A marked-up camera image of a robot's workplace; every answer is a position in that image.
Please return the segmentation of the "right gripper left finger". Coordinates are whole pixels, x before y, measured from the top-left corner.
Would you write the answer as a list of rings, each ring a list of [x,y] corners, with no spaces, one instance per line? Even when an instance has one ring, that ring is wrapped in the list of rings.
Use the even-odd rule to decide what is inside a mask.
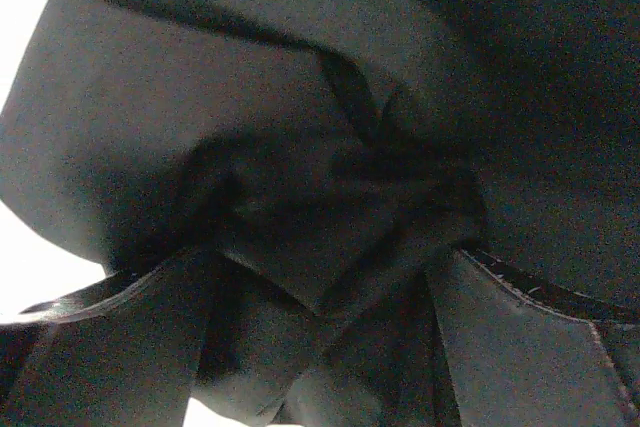
[[[197,322],[200,269],[159,266],[146,273],[119,272],[96,284],[1,319],[3,342],[38,342],[68,331],[100,342],[157,342]]]

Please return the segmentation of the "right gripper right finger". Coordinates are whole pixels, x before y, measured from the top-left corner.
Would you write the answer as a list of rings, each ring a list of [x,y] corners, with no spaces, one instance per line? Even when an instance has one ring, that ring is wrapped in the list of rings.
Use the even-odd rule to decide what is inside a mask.
[[[567,317],[616,324],[639,324],[639,311],[608,303],[586,294],[555,285],[539,276],[527,273],[480,249],[458,252],[484,272],[525,301]]]

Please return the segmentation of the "black cloth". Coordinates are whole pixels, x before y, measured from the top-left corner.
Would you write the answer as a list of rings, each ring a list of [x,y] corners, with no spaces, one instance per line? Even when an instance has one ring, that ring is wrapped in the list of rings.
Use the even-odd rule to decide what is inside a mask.
[[[1,340],[5,426],[639,422],[639,324],[458,252],[639,311],[639,0],[48,0],[1,198],[200,269],[191,331]]]

